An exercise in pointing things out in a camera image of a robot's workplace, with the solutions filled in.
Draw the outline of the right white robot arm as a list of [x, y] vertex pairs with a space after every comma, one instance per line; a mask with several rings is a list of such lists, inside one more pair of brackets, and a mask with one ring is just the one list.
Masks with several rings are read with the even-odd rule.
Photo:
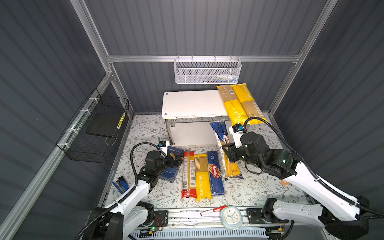
[[229, 161], [254, 165], [317, 201], [314, 205], [300, 205], [267, 198], [258, 214], [261, 219], [267, 223], [307, 223], [338, 239], [357, 240], [369, 232], [369, 220], [384, 217], [383, 212], [370, 209], [366, 198], [348, 195], [318, 176], [291, 146], [287, 150], [271, 149], [262, 135], [247, 130], [252, 120], [221, 128], [224, 136], [231, 134], [234, 139], [221, 147]]

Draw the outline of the blue spaghetti box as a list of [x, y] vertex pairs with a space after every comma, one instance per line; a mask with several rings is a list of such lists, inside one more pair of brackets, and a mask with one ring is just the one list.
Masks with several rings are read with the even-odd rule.
[[218, 153], [216, 151], [207, 152], [207, 159], [209, 165], [209, 178], [212, 196], [224, 196], [225, 189], [220, 169]]

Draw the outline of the blue yellow spaghetti bag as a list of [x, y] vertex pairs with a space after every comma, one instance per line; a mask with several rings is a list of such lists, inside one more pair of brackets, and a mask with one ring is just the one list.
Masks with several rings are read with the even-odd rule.
[[222, 149], [222, 147], [231, 143], [225, 122], [211, 122], [210, 126], [213, 128], [218, 143], [218, 155], [224, 180], [227, 181], [231, 178], [243, 179], [239, 165], [237, 163], [231, 163], [227, 154]]

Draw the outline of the blue rigatoni pasta box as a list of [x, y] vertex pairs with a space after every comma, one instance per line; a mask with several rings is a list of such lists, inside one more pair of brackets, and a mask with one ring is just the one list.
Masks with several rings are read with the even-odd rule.
[[184, 150], [169, 146], [167, 147], [166, 153], [169, 162], [172, 163], [172, 167], [166, 167], [165, 170], [161, 173], [160, 179], [173, 183], [176, 179], [179, 168], [182, 165], [184, 159]]

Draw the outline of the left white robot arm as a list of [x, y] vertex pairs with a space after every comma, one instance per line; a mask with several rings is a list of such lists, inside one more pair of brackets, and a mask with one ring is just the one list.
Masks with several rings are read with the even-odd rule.
[[[134, 151], [143, 145], [156, 149], [147, 153], [145, 165], [137, 171]], [[155, 217], [154, 205], [145, 203], [142, 199], [153, 190], [166, 168], [179, 167], [183, 161], [182, 157], [168, 156], [169, 145], [169, 141], [159, 141], [158, 144], [141, 142], [132, 147], [130, 164], [134, 184], [112, 204], [94, 209], [91, 219], [75, 236], [76, 240], [124, 240], [139, 225], [152, 223]]]

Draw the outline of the yellow Pastatime spaghetti bag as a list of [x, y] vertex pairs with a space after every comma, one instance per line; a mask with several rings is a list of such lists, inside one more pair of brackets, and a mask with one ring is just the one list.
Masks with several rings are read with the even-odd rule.
[[197, 201], [212, 199], [210, 173], [207, 154], [194, 155], [196, 169]]

